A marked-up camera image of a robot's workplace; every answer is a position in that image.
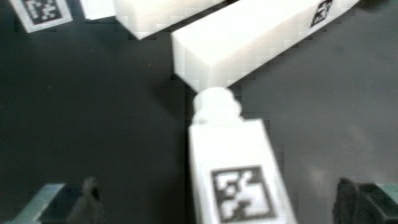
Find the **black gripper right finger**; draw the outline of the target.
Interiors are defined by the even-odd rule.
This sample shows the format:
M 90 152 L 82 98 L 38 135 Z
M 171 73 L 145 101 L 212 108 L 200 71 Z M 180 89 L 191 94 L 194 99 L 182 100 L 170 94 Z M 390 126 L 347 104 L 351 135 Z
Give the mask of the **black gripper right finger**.
M 335 224 L 398 224 L 398 183 L 358 183 L 342 178 L 333 208 Z

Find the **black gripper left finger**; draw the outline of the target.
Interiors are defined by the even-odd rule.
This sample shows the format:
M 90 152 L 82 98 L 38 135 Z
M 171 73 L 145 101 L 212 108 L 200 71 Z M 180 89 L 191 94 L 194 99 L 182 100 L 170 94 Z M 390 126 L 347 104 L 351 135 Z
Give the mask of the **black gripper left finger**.
M 104 224 L 106 210 L 98 179 L 90 176 L 81 186 L 47 184 L 17 217 L 6 224 Z

